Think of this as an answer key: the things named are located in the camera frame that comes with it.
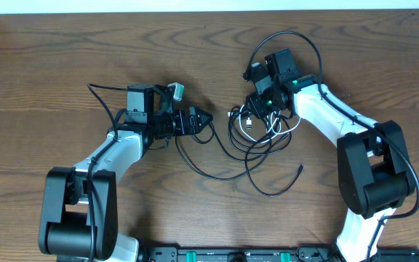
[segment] white background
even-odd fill
[[[0,14],[419,9],[419,0],[0,0]]]

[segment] wooden table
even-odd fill
[[[0,15],[0,261],[53,260],[37,246],[46,174],[82,160],[110,127],[87,82],[180,82],[182,107],[212,112],[231,148],[227,111],[254,90],[240,74],[259,41],[283,29],[316,43],[324,81],[339,98],[373,119],[401,125],[419,174],[419,10]],[[311,48],[294,36],[274,39],[257,59],[287,47],[304,73],[317,73]],[[126,105],[122,92],[99,93],[115,111]],[[181,143],[209,173],[244,170],[215,141]],[[346,206],[335,147],[315,127],[302,123],[289,147],[253,177],[265,190],[279,190],[301,162],[305,169],[291,191],[271,199],[247,178],[219,182],[197,175],[173,143],[149,151],[118,185],[119,230],[183,247],[332,243]],[[414,200],[408,197],[397,212]],[[390,222],[379,244],[419,248],[419,212]]]

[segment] wooden object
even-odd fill
[[[419,10],[0,15],[0,261],[54,260],[37,246],[46,174],[88,156],[111,125],[87,82],[180,82],[180,106],[212,112],[219,136],[234,152],[227,111],[254,90],[240,74],[256,45],[283,29],[315,42],[324,81],[339,98],[373,119],[401,125],[419,174]],[[286,47],[305,74],[317,73],[313,50],[294,36],[274,39],[256,59]],[[126,106],[123,92],[98,92],[113,110]],[[261,129],[254,120],[254,130]],[[215,141],[181,143],[206,172],[230,176],[244,170]],[[315,127],[302,123],[290,146],[253,177],[276,191],[301,162],[305,169],[291,191],[271,199],[247,178],[219,182],[195,174],[172,141],[167,150],[149,151],[122,178],[119,230],[183,247],[332,243],[346,206],[335,147]],[[408,197],[397,212],[409,210],[414,200]],[[419,212],[390,221],[379,245],[419,248]]]

